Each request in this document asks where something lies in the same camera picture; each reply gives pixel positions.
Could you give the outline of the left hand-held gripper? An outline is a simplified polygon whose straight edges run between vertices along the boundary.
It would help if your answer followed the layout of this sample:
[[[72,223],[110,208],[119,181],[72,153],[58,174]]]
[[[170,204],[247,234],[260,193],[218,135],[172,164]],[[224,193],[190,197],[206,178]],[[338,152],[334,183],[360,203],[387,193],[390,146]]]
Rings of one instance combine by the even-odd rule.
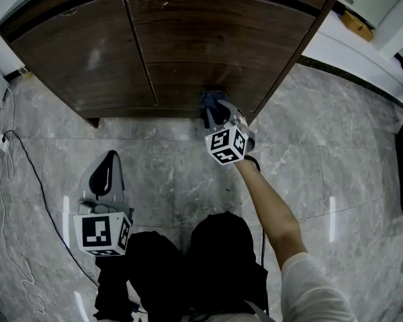
[[[122,163],[115,150],[90,163],[80,180],[80,195],[95,201],[124,199]],[[73,217],[79,249],[95,257],[125,255],[133,211],[125,203],[80,201],[79,214]]]

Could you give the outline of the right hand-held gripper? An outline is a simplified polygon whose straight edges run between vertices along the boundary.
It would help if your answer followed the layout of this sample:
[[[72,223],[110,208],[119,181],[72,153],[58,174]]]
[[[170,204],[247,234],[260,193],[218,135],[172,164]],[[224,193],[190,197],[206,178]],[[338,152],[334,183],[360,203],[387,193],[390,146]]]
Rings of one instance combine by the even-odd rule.
[[[206,148],[221,165],[239,162],[255,148],[255,134],[240,109],[223,99],[218,99],[218,105],[220,110],[204,109],[205,128],[211,131],[205,137]]]

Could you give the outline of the blue wiping cloth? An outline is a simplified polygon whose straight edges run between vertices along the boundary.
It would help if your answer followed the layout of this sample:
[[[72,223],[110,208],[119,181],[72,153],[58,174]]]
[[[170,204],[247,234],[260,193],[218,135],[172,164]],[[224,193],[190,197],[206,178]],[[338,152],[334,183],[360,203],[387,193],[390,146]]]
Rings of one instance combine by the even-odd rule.
[[[210,110],[216,123],[222,123],[225,119],[230,117],[229,110],[220,104],[218,102],[219,100],[228,101],[227,94],[222,91],[205,91],[201,95],[201,118],[204,121],[208,120],[208,110]]]

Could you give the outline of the brown wooden cabinet door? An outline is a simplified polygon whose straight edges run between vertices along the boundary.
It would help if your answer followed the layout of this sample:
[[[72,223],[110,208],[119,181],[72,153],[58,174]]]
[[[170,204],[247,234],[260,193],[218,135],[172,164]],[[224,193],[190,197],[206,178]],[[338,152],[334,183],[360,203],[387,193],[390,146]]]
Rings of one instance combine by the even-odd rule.
[[[24,64],[85,118],[155,106],[124,0],[94,0],[11,43]]]
[[[196,108],[223,91],[255,111],[314,22],[264,0],[127,0],[160,107]]]

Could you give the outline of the person's black-sleeved left forearm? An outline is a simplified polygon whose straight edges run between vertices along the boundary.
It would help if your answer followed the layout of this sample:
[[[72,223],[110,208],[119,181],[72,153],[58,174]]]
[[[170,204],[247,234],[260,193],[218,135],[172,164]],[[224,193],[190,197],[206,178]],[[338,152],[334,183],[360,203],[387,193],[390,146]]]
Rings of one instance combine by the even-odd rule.
[[[98,291],[95,299],[98,321],[133,322],[128,298],[128,275],[124,256],[96,257],[95,265],[100,269]]]

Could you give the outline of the person's right forearm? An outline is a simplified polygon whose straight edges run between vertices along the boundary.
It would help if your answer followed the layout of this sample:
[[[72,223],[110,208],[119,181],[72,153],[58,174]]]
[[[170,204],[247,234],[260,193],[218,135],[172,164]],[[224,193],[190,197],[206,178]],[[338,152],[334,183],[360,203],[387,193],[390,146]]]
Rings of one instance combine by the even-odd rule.
[[[282,268],[292,256],[307,251],[300,224],[285,201],[257,170],[254,162],[242,160],[236,163],[236,167],[248,188],[277,263]]]

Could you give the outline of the person's black trousers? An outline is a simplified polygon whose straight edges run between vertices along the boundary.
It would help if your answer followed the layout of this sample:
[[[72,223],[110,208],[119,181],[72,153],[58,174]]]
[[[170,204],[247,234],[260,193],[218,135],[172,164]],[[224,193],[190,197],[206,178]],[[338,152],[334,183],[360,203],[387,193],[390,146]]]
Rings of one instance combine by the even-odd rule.
[[[193,230],[186,254],[155,231],[129,238],[128,280],[149,322],[205,322],[210,317],[266,310],[267,271],[257,263],[243,218],[209,215]]]

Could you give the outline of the brown cardboard box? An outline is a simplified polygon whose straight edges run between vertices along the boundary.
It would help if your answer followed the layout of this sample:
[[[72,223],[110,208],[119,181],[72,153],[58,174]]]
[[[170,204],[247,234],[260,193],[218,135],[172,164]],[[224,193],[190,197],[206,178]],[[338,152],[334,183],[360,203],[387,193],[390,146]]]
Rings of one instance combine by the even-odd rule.
[[[365,41],[370,42],[374,38],[374,34],[371,29],[352,13],[345,11],[341,16],[341,21],[348,30],[352,31],[354,34],[357,34]]]

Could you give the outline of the person's white shirt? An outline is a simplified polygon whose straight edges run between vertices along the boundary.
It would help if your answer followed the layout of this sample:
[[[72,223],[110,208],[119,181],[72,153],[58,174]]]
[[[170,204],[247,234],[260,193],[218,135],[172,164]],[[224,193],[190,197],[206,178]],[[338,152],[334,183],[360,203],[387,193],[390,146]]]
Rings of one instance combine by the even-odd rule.
[[[348,298],[307,252],[281,269],[282,322],[357,322]]]

